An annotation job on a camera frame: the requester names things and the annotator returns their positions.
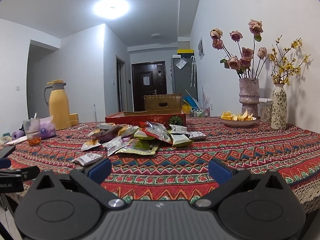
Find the white snack packet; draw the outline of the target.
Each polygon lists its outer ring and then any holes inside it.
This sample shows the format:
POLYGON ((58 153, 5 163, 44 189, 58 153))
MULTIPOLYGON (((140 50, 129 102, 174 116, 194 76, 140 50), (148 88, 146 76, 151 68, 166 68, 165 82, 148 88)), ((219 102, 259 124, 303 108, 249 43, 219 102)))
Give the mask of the white snack packet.
POLYGON ((188 131, 185 134, 190 140, 202 140, 202 139, 206 139, 206 135, 203 132, 199 132, 199 131, 188 131))

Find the silver milk candy bag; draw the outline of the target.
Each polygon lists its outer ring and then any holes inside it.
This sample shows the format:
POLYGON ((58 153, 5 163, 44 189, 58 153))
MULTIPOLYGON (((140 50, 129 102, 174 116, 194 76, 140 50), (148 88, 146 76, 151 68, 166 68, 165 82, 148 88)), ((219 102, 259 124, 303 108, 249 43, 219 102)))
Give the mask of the silver milk candy bag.
POLYGON ((147 121, 142 131, 150 137, 172 145, 172 138, 163 124, 147 121))

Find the small silver snack packet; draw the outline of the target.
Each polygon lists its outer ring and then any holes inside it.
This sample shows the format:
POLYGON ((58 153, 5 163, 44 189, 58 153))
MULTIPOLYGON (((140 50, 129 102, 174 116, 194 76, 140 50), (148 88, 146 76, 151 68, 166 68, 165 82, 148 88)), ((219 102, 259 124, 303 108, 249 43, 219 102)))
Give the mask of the small silver snack packet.
POLYGON ((72 160, 72 162, 80 166, 88 166, 96 163, 97 161, 100 161, 101 159, 103 159, 103 157, 103 155, 97 153, 87 153, 75 158, 74 160, 72 160))

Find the clear plastic drink cup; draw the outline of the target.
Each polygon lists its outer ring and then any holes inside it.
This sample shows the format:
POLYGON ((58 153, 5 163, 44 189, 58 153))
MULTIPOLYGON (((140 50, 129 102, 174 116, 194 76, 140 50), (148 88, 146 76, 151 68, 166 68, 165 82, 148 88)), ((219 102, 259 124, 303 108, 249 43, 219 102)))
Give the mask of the clear plastic drink cup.
POLYGON ((41 143, 41 125, 37 114, 35 113, 31 119, 24 120, 22 125, 28 144, 30 146, 39 145, 41 143))

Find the purple tissue pack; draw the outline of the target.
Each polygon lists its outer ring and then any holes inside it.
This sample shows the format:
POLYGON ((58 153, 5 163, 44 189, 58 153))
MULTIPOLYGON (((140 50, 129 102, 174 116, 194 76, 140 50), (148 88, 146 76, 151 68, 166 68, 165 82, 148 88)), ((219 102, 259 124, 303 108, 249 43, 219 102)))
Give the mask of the purple tissue pack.
POLYGON ((49 139, 56 136, 56 129, 53 123, 53 116, 46 118, 36 118, 40 123, 41 139, 49 139))

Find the yellow thermos jug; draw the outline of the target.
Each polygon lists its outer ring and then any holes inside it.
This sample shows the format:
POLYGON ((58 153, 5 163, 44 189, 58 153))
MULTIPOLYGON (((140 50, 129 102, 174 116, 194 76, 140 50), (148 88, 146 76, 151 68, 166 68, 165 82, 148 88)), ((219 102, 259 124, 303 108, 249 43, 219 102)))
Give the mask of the yellow thermos jug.
POLYGON ((71 127, 68 96, 65 91, 66 83, 63 80, 53 80, 44 88, 44 100, 53 117, 55 129, 63 130, 71 127))

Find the bowl of orange peels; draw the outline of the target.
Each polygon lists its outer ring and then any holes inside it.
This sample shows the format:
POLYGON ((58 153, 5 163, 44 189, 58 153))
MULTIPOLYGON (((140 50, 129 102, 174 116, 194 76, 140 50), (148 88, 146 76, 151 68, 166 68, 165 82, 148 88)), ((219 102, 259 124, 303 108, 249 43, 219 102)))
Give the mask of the bowl of orange peels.
POLYGON ((220 120, 224 125, 233 128, 246 128, 257 123, 257 118, 253 114, 249 114, 248 110, 245 110, 244 114, 232 114, 230 111, 223 112, 220 120))

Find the gold edged snack bag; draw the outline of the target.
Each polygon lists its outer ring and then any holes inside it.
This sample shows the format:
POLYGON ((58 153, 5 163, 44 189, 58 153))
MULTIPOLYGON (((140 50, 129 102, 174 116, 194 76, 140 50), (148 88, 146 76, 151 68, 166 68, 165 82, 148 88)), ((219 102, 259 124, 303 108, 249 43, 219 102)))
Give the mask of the gold edged snack bag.
POLYGON ((137 155, 154 155, 160 146, 159 142, 152 140, 133 140, 127 146, 119 149, 117 153, 137 154, 137 155))

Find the patterned red tablecloth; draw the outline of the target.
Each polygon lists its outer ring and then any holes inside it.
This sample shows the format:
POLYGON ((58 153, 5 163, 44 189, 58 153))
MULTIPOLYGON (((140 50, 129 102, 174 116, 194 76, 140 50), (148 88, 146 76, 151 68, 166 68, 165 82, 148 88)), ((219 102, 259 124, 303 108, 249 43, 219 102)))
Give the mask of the patterned red tablecloth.
POLYGON ((319 134, 297 126, 273 130, 269 124, 230 128, 219 118, 189 118, 191 131, 206 135, 187 147, 163 144, 147 157, 115 154, 102 186, 129 202, 197 200, 217 187, 208 174, 212 159, 253 174, 277 170, 307 213, 319 209, 319 134))

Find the clear jar of seeds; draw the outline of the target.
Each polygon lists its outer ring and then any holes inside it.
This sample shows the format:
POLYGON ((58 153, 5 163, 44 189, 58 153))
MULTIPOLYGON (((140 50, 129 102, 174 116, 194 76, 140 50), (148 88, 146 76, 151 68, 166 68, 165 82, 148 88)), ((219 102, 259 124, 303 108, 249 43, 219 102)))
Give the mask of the clear jar of seeds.
POLYGON ((272 117, 272 99, 269 98, 260 98, 260 121, 263 123, 270 123, 272 117))

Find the floral white vase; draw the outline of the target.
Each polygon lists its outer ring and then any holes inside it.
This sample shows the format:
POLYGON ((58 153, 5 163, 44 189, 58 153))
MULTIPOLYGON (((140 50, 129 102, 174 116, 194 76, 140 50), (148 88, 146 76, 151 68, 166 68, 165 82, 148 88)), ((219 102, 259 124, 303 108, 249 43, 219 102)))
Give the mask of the floral white vase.
POLYGON ((284 84, 276 83, 272 94, 271 128, 283 130, 287 124, 287 94, 284 84))

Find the pink textured vase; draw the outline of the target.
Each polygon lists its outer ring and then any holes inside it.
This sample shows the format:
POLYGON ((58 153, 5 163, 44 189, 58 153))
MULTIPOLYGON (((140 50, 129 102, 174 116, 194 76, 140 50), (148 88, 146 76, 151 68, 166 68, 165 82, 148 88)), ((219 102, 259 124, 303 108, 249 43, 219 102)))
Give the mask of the pink textured vase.
POLYGON ((260 99, 259 80, 255 78, 241 78, 239 80, 239 102, 242 104, 241 113, 245 111, 258 118, 258 104, 260 99))

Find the red cardboard tray box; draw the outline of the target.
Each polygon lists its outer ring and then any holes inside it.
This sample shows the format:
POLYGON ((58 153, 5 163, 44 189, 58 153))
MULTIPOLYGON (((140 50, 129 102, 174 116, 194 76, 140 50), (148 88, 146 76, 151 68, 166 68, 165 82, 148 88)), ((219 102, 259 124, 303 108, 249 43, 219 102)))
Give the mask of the red cardboard tray box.
POLYGON ((150 110, 142 112, 119 112, 105 117, 106 123, 141 125, 145 122, 157 122, 165 127, 172 125, 185 126, 186 116, 181 109, 150 110))

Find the brown cardboard box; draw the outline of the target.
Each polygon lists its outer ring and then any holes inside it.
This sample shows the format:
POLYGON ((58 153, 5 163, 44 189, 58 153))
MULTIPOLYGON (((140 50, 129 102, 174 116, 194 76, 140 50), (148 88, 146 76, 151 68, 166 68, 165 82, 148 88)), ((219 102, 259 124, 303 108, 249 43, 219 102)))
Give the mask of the brown cardboard box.
POLYGON ((146 111, 181 109, 182 94, 157 94, 144 96, 144 107, 146 111))

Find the yellow blossom branches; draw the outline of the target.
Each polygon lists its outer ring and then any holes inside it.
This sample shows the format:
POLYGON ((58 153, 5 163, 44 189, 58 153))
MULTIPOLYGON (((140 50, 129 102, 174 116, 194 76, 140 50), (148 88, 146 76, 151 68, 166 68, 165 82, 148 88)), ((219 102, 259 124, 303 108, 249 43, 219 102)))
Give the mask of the yellow blossom branches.
POLYGON ((268 55, 271 64, 271 78, 274 84, 291 85, 290 77, 302 73, 302 67, 311 62, 311 54, 303 54, 301 38, 293 40, 288 47, 280 45, 282 36, 275 40, 275 45, 268 55))

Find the dried pink roses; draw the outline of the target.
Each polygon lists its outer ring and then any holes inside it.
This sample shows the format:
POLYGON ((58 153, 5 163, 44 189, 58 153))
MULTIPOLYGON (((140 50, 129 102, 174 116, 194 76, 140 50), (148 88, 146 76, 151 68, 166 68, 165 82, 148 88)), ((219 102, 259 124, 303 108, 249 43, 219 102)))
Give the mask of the dried pink roses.
POLYGON ((247 48, 240 46, 240 41, 243 35, 240 31, 234 30, 229 33, 233 42, 236 43, 239 50, 238 55, 232 54, 225 46, 222 38, 223 32, 219 28, 214 28, 210 31, 212 39, 212 47, 216 50, 224 51, 225 57, 220 60, 220 63, 226 69, 235 70, 239 78, 257 79, 265 65, 268 52, 265 47, 257 48, 256 43, 262 41, 263 23, 261 21, 251 19, 248 23, 248 28, 253 37, 253 47, 247 48))

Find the grey refrigerator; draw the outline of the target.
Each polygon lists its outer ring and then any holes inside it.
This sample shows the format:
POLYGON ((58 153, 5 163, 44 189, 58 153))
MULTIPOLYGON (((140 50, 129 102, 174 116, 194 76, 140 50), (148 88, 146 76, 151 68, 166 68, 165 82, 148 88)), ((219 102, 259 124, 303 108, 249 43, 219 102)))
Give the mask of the grey refrigerator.
POLYGON ((172 92, 182 94, 182 97, 191 95, 197 100, 197 81, 191 80, 192 62, 193 59, 185 57, 171 59, 172 92))

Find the dark entrance door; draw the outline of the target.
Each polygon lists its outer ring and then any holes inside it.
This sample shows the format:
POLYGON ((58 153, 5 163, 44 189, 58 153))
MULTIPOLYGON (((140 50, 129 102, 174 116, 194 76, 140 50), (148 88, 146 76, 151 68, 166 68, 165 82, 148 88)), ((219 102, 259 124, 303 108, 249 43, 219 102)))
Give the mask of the dark entrance door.
POLYGON ((144 96, 167 94, 165 62, 132 64, 133 109, 144 111, 144 96))

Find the ceiling light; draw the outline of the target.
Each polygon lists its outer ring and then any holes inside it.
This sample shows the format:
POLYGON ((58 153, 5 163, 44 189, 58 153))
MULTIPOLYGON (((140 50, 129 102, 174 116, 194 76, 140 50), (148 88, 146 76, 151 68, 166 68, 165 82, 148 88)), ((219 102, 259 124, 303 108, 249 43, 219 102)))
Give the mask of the ceiling light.
POLYGON ((92 8, 93 14, 106 20, 116 20, 126 15, 131 8, 127 0, 99 0, 92 8))

